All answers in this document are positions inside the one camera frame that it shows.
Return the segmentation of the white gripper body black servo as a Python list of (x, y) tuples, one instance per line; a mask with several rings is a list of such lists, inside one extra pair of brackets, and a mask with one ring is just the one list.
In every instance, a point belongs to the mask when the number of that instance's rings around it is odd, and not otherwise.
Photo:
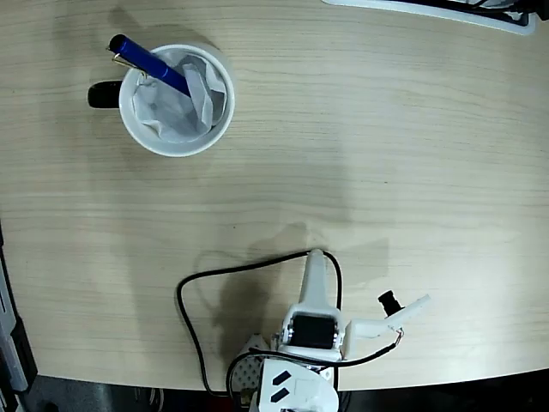
[(272, 349), (306, 359), (341, 359), (341, 323), (341, 311), (334, 306), (293, 304), (281, 330), (272, 335)]

